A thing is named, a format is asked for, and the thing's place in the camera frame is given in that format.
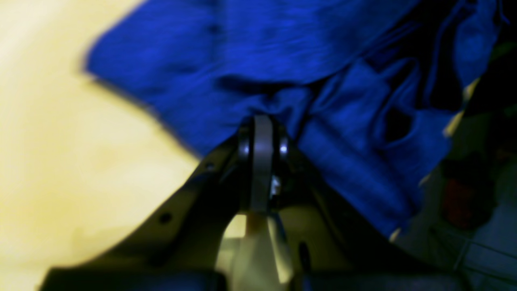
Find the yellow wall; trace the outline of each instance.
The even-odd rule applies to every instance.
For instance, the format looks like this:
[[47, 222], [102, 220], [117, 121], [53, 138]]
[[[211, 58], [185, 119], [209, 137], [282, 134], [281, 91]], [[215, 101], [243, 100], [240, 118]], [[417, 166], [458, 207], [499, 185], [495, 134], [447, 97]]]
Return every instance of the yellow wall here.
[[138, 0], [0, 1], [0, 290], [34, 290], [131, 232], [197, 164], [82, 72]]

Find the screw hole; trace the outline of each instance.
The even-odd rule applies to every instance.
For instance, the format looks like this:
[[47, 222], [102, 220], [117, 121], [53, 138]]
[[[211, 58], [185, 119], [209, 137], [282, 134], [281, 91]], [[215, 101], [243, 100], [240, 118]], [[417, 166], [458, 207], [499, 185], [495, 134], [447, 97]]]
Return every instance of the screw hole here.
[[169, 223], [171, 220], [172, 220], [172, 215], [170, 213], [168, 213], [168, 212], [160, 215], [160, 223], [161, 224]]

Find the fabric fold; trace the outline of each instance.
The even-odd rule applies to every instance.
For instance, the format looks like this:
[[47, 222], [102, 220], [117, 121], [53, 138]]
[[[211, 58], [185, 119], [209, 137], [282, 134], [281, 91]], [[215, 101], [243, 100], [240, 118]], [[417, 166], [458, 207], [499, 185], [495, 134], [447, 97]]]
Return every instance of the fabric fold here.
[[388, 237], [420, 210], [500, 19], [500, 0], [148, 0], [87, 70], [202, 155], [245, 117], [274, 116]]

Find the metal pivot arm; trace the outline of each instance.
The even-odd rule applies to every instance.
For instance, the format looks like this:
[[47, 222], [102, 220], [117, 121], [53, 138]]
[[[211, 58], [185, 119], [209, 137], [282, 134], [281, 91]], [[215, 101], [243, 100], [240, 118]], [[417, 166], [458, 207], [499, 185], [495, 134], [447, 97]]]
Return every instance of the metal pivot arm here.
[[[276, 218], [295, 271], [291, 290], [366, 290], [363, 281], [372, 290], [465, 288], [390, 244], [324, 182], [283, 126], [257, 116], [124, 241], [81, 266], [52, 269], [42, 290], [226, 290], [214, 267], [238, 212]], [[407, 289], [415, 280], [427, 283]]]

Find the blue fabric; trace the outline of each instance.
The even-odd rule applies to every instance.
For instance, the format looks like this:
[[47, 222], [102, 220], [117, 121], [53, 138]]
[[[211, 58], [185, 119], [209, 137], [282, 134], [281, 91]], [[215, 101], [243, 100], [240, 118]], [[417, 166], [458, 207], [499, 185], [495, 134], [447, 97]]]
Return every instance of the blue fabric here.
[[383, 235], [415, 215], [462, 89], [486, 68], [498, 0], [148, 0], [87, 69], [201, 154], [277, 117]]

